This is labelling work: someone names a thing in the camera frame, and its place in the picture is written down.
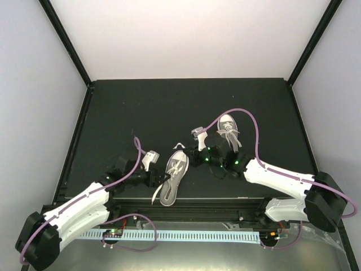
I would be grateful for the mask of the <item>grey sneaker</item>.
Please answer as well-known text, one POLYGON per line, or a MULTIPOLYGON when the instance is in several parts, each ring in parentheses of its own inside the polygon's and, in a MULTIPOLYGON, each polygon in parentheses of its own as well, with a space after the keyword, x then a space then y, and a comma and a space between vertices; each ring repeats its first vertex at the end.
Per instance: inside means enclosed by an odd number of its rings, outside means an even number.
POLYGON ((172 206, 177 198, 179 184, 188 171, 190 160, 183 152, 186 147, 182 143, 177 143, 174 147, 175 152, 169 158, 165 173, 170 176, 153 193, 151 204, 156 200, 159 194, 159 201, 163 206, 172 206))
POLYGON ((238 152, 242 147, 236 122, 231 115, 225 114, 217 121, 217 133, 228 142, 233 152, 238 152))

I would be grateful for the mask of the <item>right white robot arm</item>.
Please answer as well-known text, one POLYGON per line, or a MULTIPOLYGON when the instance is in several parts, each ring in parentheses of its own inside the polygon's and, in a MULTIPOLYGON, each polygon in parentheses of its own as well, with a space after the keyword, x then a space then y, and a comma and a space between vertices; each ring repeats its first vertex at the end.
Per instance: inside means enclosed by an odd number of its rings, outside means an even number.
POLYGON ((260 161, 244 152, 234 152, 226 143, 202 149, 188 147, 185 154, 194 167, 202 164, 218 167, 227 176, 243 178, 248 183, 288 195, 287 199, 267 200, 257 212, 257 222, 264 228, 275 222, 305 221, 322 231, 333 233, 347 205, 342 190, 325 172, 313 176, 269 164, 261 165, 260 161))

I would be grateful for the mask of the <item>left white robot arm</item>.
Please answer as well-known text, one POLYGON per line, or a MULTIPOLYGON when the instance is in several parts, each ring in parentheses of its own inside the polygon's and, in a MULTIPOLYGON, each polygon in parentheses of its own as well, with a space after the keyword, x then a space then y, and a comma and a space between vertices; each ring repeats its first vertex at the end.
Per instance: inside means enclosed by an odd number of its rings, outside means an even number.
POLYGON ((15 243, 20 263, 45 270, 60 252, 82 233, 101 225, 115 225, 121 219, 113 197, 126 186, 156 187, 170 178, 152 160, 119 159, 117 164, 84 191, 44 214, 33 212, 25 220, 15 243))

